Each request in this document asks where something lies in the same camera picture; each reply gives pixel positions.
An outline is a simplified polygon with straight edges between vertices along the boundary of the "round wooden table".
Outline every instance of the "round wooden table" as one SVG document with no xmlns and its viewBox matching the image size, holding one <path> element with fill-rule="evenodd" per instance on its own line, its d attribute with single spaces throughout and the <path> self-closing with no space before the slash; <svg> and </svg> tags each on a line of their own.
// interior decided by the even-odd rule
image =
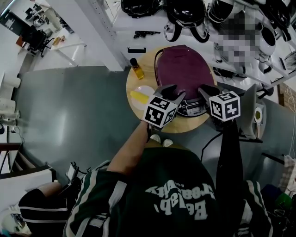
<svg viewBox="0 0 296 237">
<path fill-rule="evenodd" d="M 126 81 L 126 95 L 128 97 L 128 101 L 131 109 L 139 119 L 142 119 L 144 111 L 139 110 L 133 106 L 131 102 L 130 92 L 134 91 L 137 87 L 144 86 L 144 85 L 150 86 L 154 90 L 157 89 L 158 86 L 157 86 L 155 74 L 154 74 L 154 58 L 156 53 L 160 49 L 161 48 L 146 52 L 144 55 L 138 58 L 137 61 L 144 71 L 143 79 L 139 80 L 135 72 L 133 71 L 133 69 L 130 69 L 129 71 L 128 79 Z M 197 128 L 198 126 L 203 124 L 208 118 L 209 118 L 209 115 L 206 113 L 201 116 L 197 116 L 193 118 L 183 117 L 177 114 L 177 117 L 175 117 L 172 122 L 168 123 L 161 131 L 168 132 L 168 133 L 187 132 Z"/>
</svg>

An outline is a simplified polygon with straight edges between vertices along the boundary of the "amber liquid bottle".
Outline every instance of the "amber liquid bottle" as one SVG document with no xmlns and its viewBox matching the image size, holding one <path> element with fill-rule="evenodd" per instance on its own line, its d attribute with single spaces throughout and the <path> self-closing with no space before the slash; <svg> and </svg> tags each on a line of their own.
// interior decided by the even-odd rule
<svg viewBox="0 0 296 237">
<path fill-rule="evenodd" d="M 132 58 L 130 60 L 130 64 L 133 68 L 133 70 L 135 71 L 136 75 L 137 75 L 137 78 L 140 80 L 140 79 L 143 79 L 144 78 L 144 73 L 143 73 L 143 70 L 142 68 L 138 65 L 138 62 L 135 58 Z"/>
</svg>

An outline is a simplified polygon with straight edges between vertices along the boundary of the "white table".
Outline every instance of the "white table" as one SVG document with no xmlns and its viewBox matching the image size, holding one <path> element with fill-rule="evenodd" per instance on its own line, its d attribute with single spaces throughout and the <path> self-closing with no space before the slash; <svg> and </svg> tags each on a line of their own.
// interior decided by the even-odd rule
<svg viewBox="0 0 296 237">
<path fill-rule="evenodd" d="M 57 54 L 59 54 L 61 57 L 69 61 L 72 65 L 78 67 L 78 63 L 75 62 L 72 58 L 68 57 L 66 54 L 64 54 L 60 49 L 68 48 L 68 47 L 78 47 L 79 45 L 86 44 L 80 39 L 78 34 L 72 33 L 70 34 L 66 29 L 61 29 L 60 32 L 58 32 L 58 35 L 56 37 L 62 37 L 65 36 L 66 40 L 64 42 L 60 42 L 58 45 L 52 45 L 50 51 L 54 51 Z"/>
</svg>

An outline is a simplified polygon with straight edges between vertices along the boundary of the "purple pan lid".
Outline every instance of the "purple pan lid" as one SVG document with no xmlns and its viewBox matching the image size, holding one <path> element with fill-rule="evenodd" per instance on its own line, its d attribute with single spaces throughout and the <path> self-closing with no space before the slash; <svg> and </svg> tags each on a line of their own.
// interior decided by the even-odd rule
<svg viewBox="0 0 296 237">
<path fill-rule="evenodd" d="M 202 84 L 214 85 L 213 75 L 206 61 L 186 45 L 163 49 L 156 64 L 160 86 L 176 84 L 177 93 L 186 91 L 185 100 L 198 98 Z"/>
</svg>

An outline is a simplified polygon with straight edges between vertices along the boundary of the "sneaker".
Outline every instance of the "sneaker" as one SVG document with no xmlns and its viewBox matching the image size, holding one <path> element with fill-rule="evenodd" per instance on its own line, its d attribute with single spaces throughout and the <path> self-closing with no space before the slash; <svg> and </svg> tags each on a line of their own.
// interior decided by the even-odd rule
<svg viewBox="0 0 296 237">
<path fill-rule="evenodd" d="M 166 139 L 166 140 L 163 141 L 162 146 L 163 147 L 169 147 L 172 144 L 173 144 L 173 141 L 172 140 Z"/>
<path fill-rule="evenodd" d="M 153 134 L 150 139 L 153 139 L 155 141 L 157 141 L 158 143 L 161 143 L 161 139 L 160 136 L 158 136 L 157 134 Z"/>
</svg>

